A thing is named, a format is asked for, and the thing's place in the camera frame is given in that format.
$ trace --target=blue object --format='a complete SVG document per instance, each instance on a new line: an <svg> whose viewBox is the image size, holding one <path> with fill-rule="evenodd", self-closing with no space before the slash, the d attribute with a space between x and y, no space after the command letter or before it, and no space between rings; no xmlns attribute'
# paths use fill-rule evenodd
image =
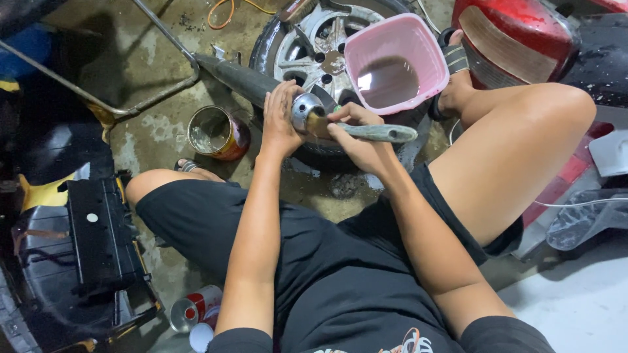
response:
<svg viewBox="0 0 628 353"><path fill-rule="evenodd" d="M43 63L50 56L52 48L49 32L39 23L10 36L4 42L38 63ZM16 79L36 70L26 61L0 48L0 75Z"/></svg>

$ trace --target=black shorts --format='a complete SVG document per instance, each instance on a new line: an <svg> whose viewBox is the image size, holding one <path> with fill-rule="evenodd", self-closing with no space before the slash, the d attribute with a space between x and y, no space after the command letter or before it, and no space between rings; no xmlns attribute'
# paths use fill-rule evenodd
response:
<svg viewBox="0 0 628 353"><path fill-rule="evenodd" d="M445 202L427 164L420 164L410 175L476 264L518 247L523 233L521 218L482 248ZM222 284L246 195L247 190L238 183L179 180L148 193L138 202L136 212L153 233ZM279 214L281 252L275 276L279 325L303 290L342 266L413 273L385 196L337 224L286 202L280 202Z"/></svg>

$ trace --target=pink plastic basket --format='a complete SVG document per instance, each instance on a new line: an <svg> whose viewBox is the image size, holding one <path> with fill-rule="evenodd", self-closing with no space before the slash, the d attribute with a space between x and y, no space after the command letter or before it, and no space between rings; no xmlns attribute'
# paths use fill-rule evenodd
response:
<svg viewBox="0 0 628 353"><path fill-rule="evenodd" d="M405 102L376 109L360 94L358 74L373 61L391 55L403 57L412 65L419 77L419 92ZM345 60L355 93L366 109L378 115L412 109L445 89L449 81L449 70L436 38L415 14L399 14L352 35L345 43Z"/></svg>

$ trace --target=black t-shirt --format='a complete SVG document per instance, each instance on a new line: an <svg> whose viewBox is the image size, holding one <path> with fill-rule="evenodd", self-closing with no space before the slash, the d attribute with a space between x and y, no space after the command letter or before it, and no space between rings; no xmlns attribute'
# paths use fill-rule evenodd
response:
<svg viewBox="0 0 628 353"><path fill-rule="evenodd" d="M272 351L272 339L256 329L225 331L214 337L208 349L209 353ZM540 332L511 317L480 318L455 341L412 275L360 266L339 269L305 290L291 309L281 338L281 353L380 351L554 352Z"/></svg>

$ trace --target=hand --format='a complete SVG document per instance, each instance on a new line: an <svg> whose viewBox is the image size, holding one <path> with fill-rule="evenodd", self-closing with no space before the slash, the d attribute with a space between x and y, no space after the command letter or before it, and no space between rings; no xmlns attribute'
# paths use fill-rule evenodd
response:
<svg viewBox="0 0 628 353"><path fill-rule="evenodd" d="M384 120L380 116L353 102L346 104L327 117L331 121L346 122L350 125L384 124ZM334 140L340 143L358 168L367 173L375 174L382 181L386 170L391 166L391 162L397 161L393 146L388 142L370 142L355 139L334 123L327 125L327 131L329 131L329 135Z"/></svg>
<svg viewBox="0 0 628 353"><path fill-rule="evenodd" d="M303 144L304 136L295 131L290 118L292 97L303 92L295 80L281 82L273 93L266 92L261 148L265 153L280 155L283 160Z"/></svg>

